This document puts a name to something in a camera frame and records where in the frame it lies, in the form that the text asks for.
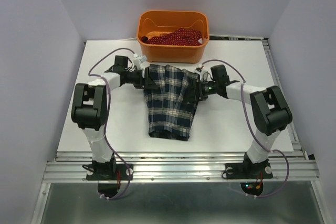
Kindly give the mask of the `navy plaid pleated skirt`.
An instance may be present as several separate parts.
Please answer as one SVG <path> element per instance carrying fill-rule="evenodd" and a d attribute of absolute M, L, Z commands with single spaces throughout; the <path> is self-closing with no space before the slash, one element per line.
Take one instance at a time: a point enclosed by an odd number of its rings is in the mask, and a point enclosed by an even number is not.
<path fill-rule="evenodd" d="M 150 137 L 188 141 L 198 103 L 183 99 L 199 75 L 172 65 L 149 65 L 146 70 L 156 85 L 144 90 Z"/>

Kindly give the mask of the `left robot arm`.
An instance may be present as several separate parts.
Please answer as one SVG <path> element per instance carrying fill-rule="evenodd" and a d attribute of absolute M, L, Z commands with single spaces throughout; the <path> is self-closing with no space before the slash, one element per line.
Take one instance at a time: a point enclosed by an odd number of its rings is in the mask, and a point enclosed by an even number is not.
<path fill-rule="evenodd" d="M 145 55 L 135 55 L 131 61 L 126 56 L 115 56 L 114 64 L 103 74 L 94 74 L 95 80 L 75 85 L 71 119 L 82 129 L 92 152 L 92 161 L 83 168 L 87 180 L 131 179 L 132 168 L 117 164 L 118 155 L 107 140 L 107 121 L 111 105 L 111 91 L 124 84 L 135 88 L 153 88 L 154 81 L 142 68 Z"/>

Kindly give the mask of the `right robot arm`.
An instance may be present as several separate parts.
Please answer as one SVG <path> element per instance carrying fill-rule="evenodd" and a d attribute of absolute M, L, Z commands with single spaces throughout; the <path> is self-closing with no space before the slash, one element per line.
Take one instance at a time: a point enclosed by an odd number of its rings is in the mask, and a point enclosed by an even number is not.
<path fill-rule="evenodd" d="M 226 163 L 222 173 L 224 179 L 269 179 L 273 177 L 269 155 L 275 150 L 273 144 L 280 132 L 292 122 L 292 113 L 286 99 L 278 86 L 268 88 L 247 86 L 245 81 L 231 80 L 224 65 L 211 67 L 212 80 L 193 81 L 186 90 L 184 102 L 205 101 L 209 95 L 217 94 L 228 100 L 242 103 L 243 112 L 250 105 L 253 124 L 247 122 L 253 142 L 244 154 L 241 163 Z"/>

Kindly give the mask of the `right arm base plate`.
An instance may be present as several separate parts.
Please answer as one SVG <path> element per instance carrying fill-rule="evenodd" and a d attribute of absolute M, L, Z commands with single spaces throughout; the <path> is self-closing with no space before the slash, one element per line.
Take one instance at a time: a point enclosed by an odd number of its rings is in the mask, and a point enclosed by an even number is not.
<path fill-rule="evenodd" d="M 227 163 L 221 174 L 223 179 L 243 180 L 240 183 L 244 193 L 260 196 L 264 189 L 264 179 L 272 179 L 273 173 L 268 161 L 262 163 Z"/>

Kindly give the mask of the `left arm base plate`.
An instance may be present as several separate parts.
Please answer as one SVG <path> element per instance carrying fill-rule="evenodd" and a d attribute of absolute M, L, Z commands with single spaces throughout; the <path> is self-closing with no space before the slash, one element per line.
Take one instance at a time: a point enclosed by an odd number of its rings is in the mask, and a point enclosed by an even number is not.
<path fill-rule="evenodd" d="M 97 192 L 105 200 L 117 200 L 128 191 L 133 179 L 133 164 L 116 164 L 114 171 L 95 171 L 93 164 L 84 164 L 82 168 L 87 172 L 86 180 L 98 182 Z"/>

